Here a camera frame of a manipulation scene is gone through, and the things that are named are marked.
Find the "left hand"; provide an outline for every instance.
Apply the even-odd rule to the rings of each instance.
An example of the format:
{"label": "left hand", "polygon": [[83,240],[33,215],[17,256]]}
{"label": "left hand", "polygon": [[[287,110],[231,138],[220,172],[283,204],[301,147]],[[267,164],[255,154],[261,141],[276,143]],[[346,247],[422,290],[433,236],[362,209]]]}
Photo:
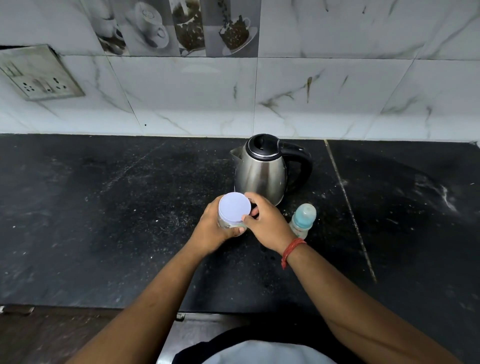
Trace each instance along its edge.
{"label": "left hand", "polygon": [[225,240],[245,231],[245,228],[242,227],[222,229],[218,225],[218,204],[222,197],[223,195],[208,204],[188,242],[199,248],[204,255],[213,253]]}

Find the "kettle handle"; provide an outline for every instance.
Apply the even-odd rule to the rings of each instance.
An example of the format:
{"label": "kettle handle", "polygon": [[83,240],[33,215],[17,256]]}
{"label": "kettle handle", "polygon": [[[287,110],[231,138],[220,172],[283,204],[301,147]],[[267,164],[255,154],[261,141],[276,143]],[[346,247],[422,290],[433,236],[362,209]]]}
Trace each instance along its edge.
{"label": "kettle handle", "polygon": [[295,144],[285,142],[280,142],[279,146],[285,161],[285,165],[288,166],[288,162],[290,161],[300,163],[300,174],[294,181],[288,182],[285,189],[285,192],[291,192],[302,186],[312,174],[312,157],[310,153],[308,153],[301,146],[296,146]]}

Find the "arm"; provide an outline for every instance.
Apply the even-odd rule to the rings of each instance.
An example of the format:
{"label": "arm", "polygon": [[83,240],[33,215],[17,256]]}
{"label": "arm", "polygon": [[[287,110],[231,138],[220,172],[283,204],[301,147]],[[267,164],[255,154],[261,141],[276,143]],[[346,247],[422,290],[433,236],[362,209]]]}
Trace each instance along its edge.
{"label": "arm", "polygon": [[226,239],[243,232],[243,228],[218,226],[220,198],[207,206],[192,237],[140,296],[80,349],[69,364],[146,364],[157,360],[202,259]]}
{"label": "arm", "polygon": [[[244,216],[260,243],[280,255],[296,238],[282,214],[263,197],[245,194],[257,204]],[[307,244],[287,258],[300,283],[335,337],[370,364],[460,363],[412,325],[360,290]]]}

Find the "right hand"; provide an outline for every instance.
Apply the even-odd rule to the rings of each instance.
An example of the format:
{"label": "right hand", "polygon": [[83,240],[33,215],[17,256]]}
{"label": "right hand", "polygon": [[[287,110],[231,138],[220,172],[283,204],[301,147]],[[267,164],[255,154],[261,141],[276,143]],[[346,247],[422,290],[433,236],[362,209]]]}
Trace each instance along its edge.
{"label": "right hand", "polygon": [[249,215],[243,215],[243,224],[253,231],[263,246],[283,255],[285,249],[297,236],[293,233],[280,211],[265,197],[253,192],[246,192],[245,196],[251,202],[257,204],[251,215],[255,216],[259,213],[259,216],[257,219],[254,219]]}

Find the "forearm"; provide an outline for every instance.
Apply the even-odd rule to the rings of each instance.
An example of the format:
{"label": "forearm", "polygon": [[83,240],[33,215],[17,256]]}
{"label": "forearm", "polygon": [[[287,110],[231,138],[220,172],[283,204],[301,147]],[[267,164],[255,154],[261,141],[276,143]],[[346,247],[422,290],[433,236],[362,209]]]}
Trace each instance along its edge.
{"label": "forearm", "polygon": [[188,242],[142,294],[70,361],[77,363],[154,363],[204,253]]}
{"label": "forearm", "polygon": [[337,338],[368,363],[458,363],[435,341],[360,290],[306,244],[288,263]]}

